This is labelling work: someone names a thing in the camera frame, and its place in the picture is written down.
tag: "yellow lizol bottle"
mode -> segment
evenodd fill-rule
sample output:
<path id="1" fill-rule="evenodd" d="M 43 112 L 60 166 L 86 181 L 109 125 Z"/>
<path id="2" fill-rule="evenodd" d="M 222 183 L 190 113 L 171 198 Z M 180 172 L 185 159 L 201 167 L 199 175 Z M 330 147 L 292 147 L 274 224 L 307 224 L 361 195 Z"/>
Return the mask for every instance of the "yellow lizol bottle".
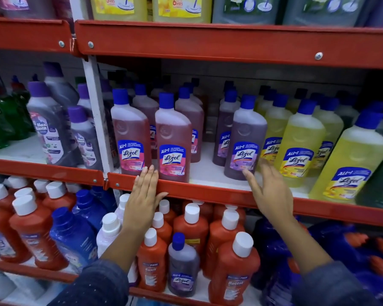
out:
<path id="1" fill-rule="evenodd" d="M 266 92 L 266 95 L 262 100 L 259 100 L 257 103 L 257 109 L 255 110 L 261 116 L 265 117 L 267 110 L 272 106 L 272 102 L 276 96 L 276 90 L 270 89 Z"/>
<path id="2" fill-rule="evenodd" d="M 292 113 L 285 109 L 287 101 L 287 95 L 277 94 L 271 108 L 266 113 L 268 128 L 264 146 L 261 150 L 261 158 L 265 158 L 271 163 L 274 163 L 288 119 L 292 116 Z"/>
<path id="3" fill-rule="evenodd" d="M 383 136 L 375 131 L 382 118 L 364 110 L 344 130 L 309 198 L 355 204 L 354 197 L 383 160 Z"/>
<path id="4" fill-rule="evenodd" d="M 325 137 L 325 127 L 312 117 L 316 102 L 303 99 L 298 112 L 288 119 L 274 167 L 289 187 L 300 187 Z"/>
<path id="5" fill-rule="evenodd" d="M 338 99 L 325 97 L 321 103 L 321 109 L 313 114 L 325 127 L 326 135 L 312 161 L 308 177 L 316 177 L 320 174 L 329 154 L 332 152 L 336 141 L 343 131 L 343 120 L 334 112 L 338 105 Z"/>

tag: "orange bottle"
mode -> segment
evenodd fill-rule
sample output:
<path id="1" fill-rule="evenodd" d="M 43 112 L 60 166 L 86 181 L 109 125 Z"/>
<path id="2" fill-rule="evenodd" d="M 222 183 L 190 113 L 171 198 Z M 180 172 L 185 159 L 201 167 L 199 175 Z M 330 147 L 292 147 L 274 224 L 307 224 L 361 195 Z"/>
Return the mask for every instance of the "orange bottle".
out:
<path id="1" fill-rule="evenodd" d="M 201 217 L 204 217 L 206 218 L 206 220 L 208 221 L 208 223 L 210 223 L 211 221 L 213 221 L 213 211 L 214 211 L 214 208 L 213 208 L 213 204 L 211 203 L 205 203 L 203 201 L 190 201 L 190 200 L 184 200 L 183 201 L 183 204 L 182 204 L 182 211 L 184 213 L 184 209 L 186 208 L 186 205 L 187 204 L 190 204 L 190 203 L 194 203 L 194 204 L 197 204 L 199 205 L 200 207 L 200 216 Z"/>
<path id="2" fill-rule="evenodd" d="M 77 202 L 76 195 L 66 191 L 65 184 L 60 181 L 53 181 L 46 185 L 48 197 L 42 201 L 42 204 L 51 209 L 51 211 L 56 210 L 60 207 L 66 207 L 72 211 Z"/>
<path id="3" fill-rule="evenodd" d="M 51 271 L 67 267 L 68 262 L 49 235 L 53 225 L 51 210 L 44 206 L 37 207 L 31 195 L 15 199 L 13 207 L 16 214 L 10 218 L 10 226 L 34 254 L 37 267 Z"/>
<path id="4" fill-rule="evenodd" d="M 176 217 L 173 221 L 173 233 L 183 233 L 185 243 L 194 247 L 201 258 L 209 233 L 209 223 L 206 218 L 199 217 L 199 214 L 199 205 L 187 204 L 184 215 Z"/>
<path id="5" fill-rule="evenodd" d="M 216 204 L 214 206 L 214 213 L 213 213 L 213 221 L 221 220 L 223 218 L 224 211 L 226 209 L 232 209 L 239 213 L 240 219 L 239 223 L 241 225 L 245 224 L 245 210 L 243 208 L 237 207 L 235 205 L 222 205 L 222 204 Z"/>
<path id="6" fill-rule="evenodd" d="M 166 288 L 166 243 L 154 228 L 148 229 L 138 250 L 139 288 L 163 292 Z"/>
<path id="7" fill-rule="evenodd" d="M 18 197 L 22 197 L 24 195 L 31 195 L 33 199 L 36 201 L 37 205 L 42 205 L 42 200 L 37 199 L 36 195 L 33 191 L 33 188 L 21 188 L 14 193 L 14 197 L 17 199 Z"/>
<path id="8" fill-rule="evenodd" d="M 238 232 L 233 242 L 219 247 L 219 259 L 209 284 L 209 301 L 213 304 L 237 306 L 250 279 L 260 267 L 260 256 L 250 234 Z"/>
<path id="9" fill-rule="evenodd" d="M 34 187 L 36 188 L 36 197 L 38 200 L 43 201 L 48 196 L 46 186 L 49 183 L 50 181 L 45 179 L 37 179 L 34 181 Z"/>
<path id="10" fill-rule="evenodd" d="M 211 279 L 217 264 L 219 247 L 225 242 L 233 241 L 238 232 L 244 232 L 239 223 L 239 213 L 226 209 L 222 220 L 210 223 L 210 237 L 206 247 L 206 257 L 203 266 L 203 275 Z"/>
<path id="11" fill-rule="evenodd" d="M 159 211 L 163 214 L 163 219 L 173 226 L 173 220 L 177 217 L 176 213 L 170 208 L 168 200 L 161 200 L 159 203 Z"/>
<path id="12" fill-rule="evenodd" d="M 163 219 L 163 214 L 161 212 L 156 212 L 153 217 L 152 227 L 156 229 L 158 237 L 163 239 L 163 241 L 169 246 L 171 243 L 171 235 L 173 233 L 172 227 Z"/>
<path id="13" fill-rule="evenodd" d="M 31 258 L 31 253 L 20 236 L 9 224 L 13 214 L 0 209 L 0 259 L 11 263 L 23 263 Z"/>
<path id="14" fill-rule="evenodd" d="M 14 195 L 9 194 L 6 187 L 3 184 L 0 184 L 0 209 L 14 214 L 14 208 L 12 206 L 13 201 Z"/>

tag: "yellow label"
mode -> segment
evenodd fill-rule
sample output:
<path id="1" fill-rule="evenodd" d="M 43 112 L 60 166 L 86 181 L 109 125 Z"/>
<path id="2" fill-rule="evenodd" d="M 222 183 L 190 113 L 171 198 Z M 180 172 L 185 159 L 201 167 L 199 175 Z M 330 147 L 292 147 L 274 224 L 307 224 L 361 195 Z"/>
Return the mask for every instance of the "yellow label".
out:
<path id="1" fill-rule="evenodd" d="M 201 16 L 201 0 L 158 0 L 159 16 L 195 18 Z"/>
<path id="2" fill-rule="evenodd" d="M 200 238 L 195 238 L 195 239 L 185 239 L 184 242 L 185 242 L 187 245 L 191 245 L 191 244 L 199 244 L 199 243 L 200 243 Z"/>
<path id="3" fill-rule="evenodd" d="M 322 194 L 332 199 L 351 200 L 363 188 L 371 174 L 371 170 L 361 167 L 342 167 L 336 171 Z"/>
<path id="4" fill-rule="evenodd" d="M 95 0 L 98 14 L 128 15 L 135 13 L 133 0 Z"/>

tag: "flower image on label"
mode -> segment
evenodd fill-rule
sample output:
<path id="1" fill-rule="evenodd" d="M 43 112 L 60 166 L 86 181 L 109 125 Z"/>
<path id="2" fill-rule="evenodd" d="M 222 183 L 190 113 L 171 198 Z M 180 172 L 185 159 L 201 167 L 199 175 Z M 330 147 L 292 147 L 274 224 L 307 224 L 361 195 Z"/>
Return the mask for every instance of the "flower image on label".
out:
<path id="1" fill-rule="evenodd" d="M 161 145 L 159 149 L 160 172 L 165 175 L 184 175 L 186 149 L 178 145 Z"/>
<path id="2" fill-rule="evenodd" d="M 144 268 L 144 282 L 147 286 L 155 286 L 156 278 L 158 275 L 159 263 L 143 263 Z"/>
<path id="3" fill-rule="evenodd" d="M 57 163 L 64 155 L 58 130 L 50 127 L 47 119 L 38 113 L 31 112 L 30 117 L 38 134 L 38 139 L 41 141 L 42 149 L 47 156 L 47 163 Z"/>
<path id="4" fill-rule="evenodd" d="M 150 128 L 150 148 L 158 149 L 158 144 L 156 143 L 156 126 L 151 124 Z"/>
<path id="5" fill-rule="evenodd" d="M 362 189 L 371 174 L 371 170 L 362 167 L 342 167 L 336 171 L 323 195 L 332 199 L 351 200 Z"/>
<path id="6" fill-rule="evenodd" d="M 27 0 L 0 0 L 0 7 L 4 10 L 29 10 Z"/>
<path id="7" fill-rule="evenodd" d="M 314 152 L 306 148 L 289 148 L 282 160 L 280 173 L 285 177 L 305 177 Z"/>
<path id="8" fill-rule="evenodd" d="M 231 131 L 225 131 L 220 135 L 219 149 L 217 155 L 222 158 L 227 158 L 228 146 L 230 145 Z"/>
<path id="9" fill-rule="evenodd" d="M 95 0 L 98 14 L 128 15 L 135 13 L 133 0 Z"/>
<path id="10" fill-rule="evenodd" d="M 333 142 L 330 141 L 323 141 L 321 147 L 319 147 L 319 150 L 317 154 L 315 155 L 315 158 L 312 162 L 312 168 L 313 169 L 319 169 L 321 168 L 329 156 L 330 152 L 333 149 Z"/>
<path id="11" fill-rule="evenodd" d="M 197 143 L 199 142 L 199 132 L 196 129 L 193 129 L 193 133 L 191 135 L 191 153 L 197 153 Z"/>
<path id="12" fill-rule="evenodd" d="M 159 16 L 195 18 L 201 16 L 201 0 L 158 0 Z"/>
<path id="13" fill-rule="evenodd" d="M 225 287 L 224 299 L 232 301 L 236 299 L 241 290 L 244 290 L 247 282 L 250 281 L 248 276 L 227 276 L 227 285 Z"/>
<path id="14" fill-rule="evenodd" d="M 77 140 L 78 148 L 80 149 L 85 166 L 94 165 L 96 163 L 96 156 L 93 151 L 92 144 L 87 142 L 79 133 L 75 133 L 75 139 Z"/>
<path id="15" fill-rule="evenodd" d="M 11 247 L 10 243 L 4 237 L 4 235 L 0 232 L 0 257 L 8 257 L 14 258 L 16 257 L 16 253 L 14 249 Z"/>
<path id="16" fill-rule="evenodd" d="M 173 273 L 171 275 L 171 286 L 175 290 L 189 292 L 193 290 L 194 278 L 183 273 Z"/>
<path id="17" fill-rule="evenodd" d="M 117 142 L 120 166 L 124 170 L 138 172 L 144 167 L 143 144 L 137 141 L 121 139 Z"/>
<path id="18" fill-rule="evenodd" d="M 233 146 L 230 168 L 253 170 L 260 147 L 251 142 L 237 142 Z"/>
<path id="19" fill-rule="evenodd" d="M 279 146 L 281 145 L 282 137 L 269 137 L 264 142 L 264 147 L 261 150 L 261 158 L 265 158 L 271 163 L 274 162 L 276 155 L 278 154 Z"/>

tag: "lizol bottle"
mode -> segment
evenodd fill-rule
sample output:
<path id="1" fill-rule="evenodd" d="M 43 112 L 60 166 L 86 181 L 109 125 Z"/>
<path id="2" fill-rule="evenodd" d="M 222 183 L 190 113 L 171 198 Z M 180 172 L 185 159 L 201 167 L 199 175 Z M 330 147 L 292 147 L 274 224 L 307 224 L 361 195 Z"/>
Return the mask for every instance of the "lizol bottle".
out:
<path id="1" fill-rule="evenodd" d="M 356 203 L 383 208 L 383 162 L 356 196 Z"/>
<path id="2" fill-rule="evenodd" d="M 95 234 L 89 223 L 66 207 L 53 211 L 51 239 L 76 273 L 97 259 Z"/>
<path id="3" fill-rule="evenodd" d="M 325 97 L 321 104 L 321 109 L 313 114 L 313 117 L 318 119 L 326 129 L 325 137 L 321 147 L 312 160 L 308 176 L 315 177 L 320 174 L 323 166 L 329 158 L 336 141 L 343 131 L 343 120 L 334 113 L 339 105 L 339 100 L 332 97 Z"/>
<path id="4" fill-rule="evenodd" d="M 258 102 L 256 112 L 265 117 L 267 110 L 272 106 L 275 96 L 276 90 L 269 89 L 264 95 L 263 100 Z"/>
<path id="5" fill-rule="evenodd" d="M 325 127 L 312 117 L 316 102 L 303 99 L 298 112 L 288 119 L 274 167 L 289 187 L 300 187 L 325 137 Z"/>
<path id="6" fill-rule="evenodd" d="M 192 124 L 190 162 L 197 163 L 200 161 L 203 146 L 204 111 L 197 102 L 192 101 L 191 96 L 188 87 L 180 87 L 179 99 L 175 103 L 175 108 L 176 111 L 186 116 Z"/>
<path id="7" fill-rule="evenodd" d="M 339 98 L 340 105 L 335 110 L 335 113 L 342 118 L 344 123 L 344 129 L 352 126 L 353 120 L 356 120 L 359 116 L 359 112 L 353 108 L 357 101 L 357 97 L 354 95 L 342 96 Z"/>
<path id="8" fill-rule="evenodd" d="M 91 123 L 93 127 L 95 127 L 95 122 L 93 120 L 93 113 L 91 109 L 91 101 L 89 100 L 89 91 L 88 91 L 87 84 L 78 84 L 78 93 L 80 95 L 80 99 L 77 105 L 80 105 L 85 109 L 85 113 L 87 114 L 88 121 Z"/>
<path id="9" fill-rule="evenodd" d="M 298 88 L 294 97 L 289 98 L 286 109 L 288 109 L 292 114 L 296 114 L 301 101 L 306 98 L 307 93 L 308 89 Z"/>
<path id="10" fill-rule="evenodd" d="M 82 189 L 77 192 L 77 204 L 72 212 L 84 217 L 92 226 L 95 232 L 102 227 L 102 217 L 107 214 L 107 210 L 88 190 Z"/>
<path id="11" fill-rule="evenodd" d="M 76 166 L 61 105 L 51 97 L 45 82 L 29 82 L 29 91 L 31 98 L 27 109 L 46 154 L 47 164 Z"/>
<path id="12" fill-rule="evenodd" d="M 292 113 L 285 109 L 287 101 L 287 95 L 277 93 L 272 106 L 265 115 L 268 127 L 261 150 L 261 158 L 268 160 L 270 163 L 274 163 L 288 119 L 292 116 Z"/>
<path id="13" fill-rule="evenodd" d="M 155 113 L 159 109 L 159 104 L 146 95 L 145 84 L 135 84 L 135 97 L 132 100 L 132 106 L 144 113 L 149 121 L 150 129 L 150 149 L 152 159 L 158 158 L 158 144 L 156 143 L 156 121 Z"/>
<path id="14" fill-rule="evenodd" d="M 149 121 L 144 113 L 129 105 L 126 89 L 113 89 L 113 128 L 122 174 L 140 175 L 152 164 Z"/>
<path id="15" fill-rule="evenodd" d="M 13 201 L 15 214 L 10 218 L 10 226 L 16 230 L 27 248 L 34 254 L 38 268 L 59 271 L 68 262 L 49 238 L 53 224 L 51 210 L 38 206 L 31 195 L 24 195 Z"/>
<path id="16" fill-rule="evenodd" d="M 244 169 L 254 172 L 267 132 L 267 122 L 263 116 L 254 112 L 254 103 L 255 95 L 243 95 L 241 107 L 233 117 L 224 174 L 235 180 L 245 180 L 242 172 Z"/>
<path id="17" fill-rule="evenodd" d="M 66 129 L 69 133 L 71 150 L 77 163 L 82 164 L 80 150 L 74 134 L 71 131 L 71 122 L 69 120 L 67 108 L 78 104 L 80 99 L 77 91 L 64 78 L 62 69 L 57 62 L 44 62 L 45 79 L 44 82 L 51 91 L 52 98 L 61 105 L 64 114 Z"/>
<path id="18" fill-rule="evenodd" d="M 309 197 L 354 204 L 354 197 L 383 160 L 383 136 L 375 132 L 382 113 L 364 110 L 345 130 Z"/>
<path id="19" fill-rule="evenodd" d="M 189 182 L 192 123 L 174 110 L 173 93 L 168 92 L 160 93 L 155 117 L 159 178 Z"/>
<path id="20" fill-rule="evenodd" d="M 217 119 L 216 142 L 214 144 L 213 153 L 213 163 L 216 165 L 225 166 L 234 112 L 240 107 L 240 103 L 236 101 L 237 90 L 228 90 L 225 92 L 224 102 L 220 104 L 219 118 Z"/>
<path id="21" fill-rule="evenodd" d="M 197 288 L 197 274 L 200 269 L 200 258 L 196 250 L 185 243 L 183 233 L 174 233 L 173 242 L 169 245 L 169 279 L 170 292 L 183 298 L 194 295 Z"/>
<path id="22" fill-rule="evenodd" d="M 68 107 L 71 130 L 78 143 L 82 160 L 87 169 L 102 170 L 101 153 L 99 151 L 96 130 L 89 121 L 82 106 Z"/>

